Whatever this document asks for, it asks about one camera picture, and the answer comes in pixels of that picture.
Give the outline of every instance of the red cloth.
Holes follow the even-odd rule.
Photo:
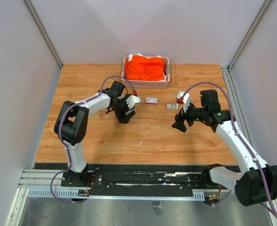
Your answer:
[[[161,57],[146,58],[134,55],[132,61],[125,63],[125,74],[129,80],[159,81],[164,80],[165,62]]]

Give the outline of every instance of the gray wall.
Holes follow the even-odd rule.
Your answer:
[[[277,1],[233,73],[253,145],[269,164],[277,165]]]
[[[230,62],[263,0],[32,0],[63,63]]]
[[[0,226],[31,167],[59,69],[21,0],[0,0]]]

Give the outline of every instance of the robotic arm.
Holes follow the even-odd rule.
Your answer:
[[[80,185],[82,181],[87,182],[86,170],[84,170],[87,163],[83,154],[82,140],[86,134],[88,118],[102,109],[107,109],[106,113],[114,111],[119,123],[127,124],[129,119],[135,115],[135,105],[142,102],[140,97],[136,95],[122,95],[124,88],[125,86],[122,83],[114,81],[111,88],[102,90],[102,93],[97,98],[75,106],[67,113],[62,124],[61,135],[68,146],[65,147],[65,150],[67,148],[69,149],[70,156],[73,160],[70,173],[73,178],[77,178],[77,185]],[[56,134],[59,134],[59,124],[64,113],[75,103],[71,101],[65,101],[63,103],[54,126],[54,132]]]
[[[187,93],[183,98],[184,92],[179,92],[176,100],[183,102],[184,106],[175,116],[173,128],[186,132],[187,128],[184,121],[191,127],[195,121],[210,126],[214,132],[222,138],[228,148],[236,158],[241,174],[234,173],[220,164],[207,166],[202,173],[202,181],[208,186],[216,184],[225,186],[234,191],[238,200],[244,206],[250,206],[261,202],[266,202],[267,196],[259,168],[255,163],[251,153],[239,139],[231,124],[229,110],[221,110],[218,101],[218,94],[215,90],[204,90],[200,92],[202,108],[196,108],[190,102],[190,95]],[[239,126],[235,121],[235,127],[240,132]],[[277,166],[269,166],[259,154],[249,144],[247,139],[240,133],[243,140],[249,145],[254,155],[257,157],[269,187],[272,200],[277,198]]]

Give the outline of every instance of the pink basket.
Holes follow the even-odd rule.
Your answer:
[[[122,77],[125,77],[125,62],[128,61],[128,56],[124,57],[123,66],[122,66]],[[129,80],[133,87],[135,88],[155,88],[155,89],[165,89],[167,88],[168,83],[170,82],[170,63],[169,58],[163,57],[165,62],[164,73],[167,77],[167,81],[141,81],[141,80]],[[123,84],[126,87],[130,87],[126,80],[122,79]]]

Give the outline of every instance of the wooden tabletop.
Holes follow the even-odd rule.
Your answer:
[[[64,65],[54,95],[36,162],[67,162],[66,153],[53,128],[66,100],[79,101],[94,95],[109,75],[121,74],[121,65]],[[114,79],[106,82],[110,87]],[[225,90],[219,65],[172,65],[167,89],[137,89],[143,103],[129,124],[120,124],[114,112],[99,111],[89,118],[83,140],[84,156],[93,163],[156,163],[156,164],[236,164],[236,160],[220,137],[210,127],[195,122],[182,133],[173,129],[178,110],[167,110],[166,103],[175,103],[180,90],[200,81],[212,81]],[[200,107],[199,92],[214,89],[201,85],[190,91],[191,101]],[[227,109],[223,94],[218,91],[222,109]],[[146,104],[146,97],[158,98],[158,104]]]

